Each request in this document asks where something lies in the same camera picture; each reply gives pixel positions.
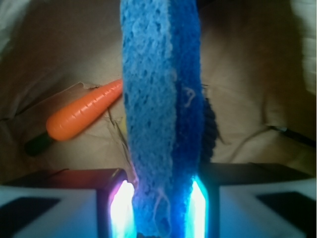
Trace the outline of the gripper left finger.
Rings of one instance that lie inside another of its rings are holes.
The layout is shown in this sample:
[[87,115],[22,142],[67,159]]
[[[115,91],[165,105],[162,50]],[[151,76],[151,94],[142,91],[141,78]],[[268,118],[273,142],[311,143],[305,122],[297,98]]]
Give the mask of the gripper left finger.
[[123,169],[43,170],[0,186],[3,238],[133,238]]

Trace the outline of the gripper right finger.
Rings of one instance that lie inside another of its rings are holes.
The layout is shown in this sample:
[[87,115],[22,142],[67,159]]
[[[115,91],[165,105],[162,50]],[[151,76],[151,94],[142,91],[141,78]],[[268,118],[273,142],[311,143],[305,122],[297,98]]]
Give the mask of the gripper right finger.
[[187,218],[188,238],[314,238],[316,178],[281,164],[202,164]]

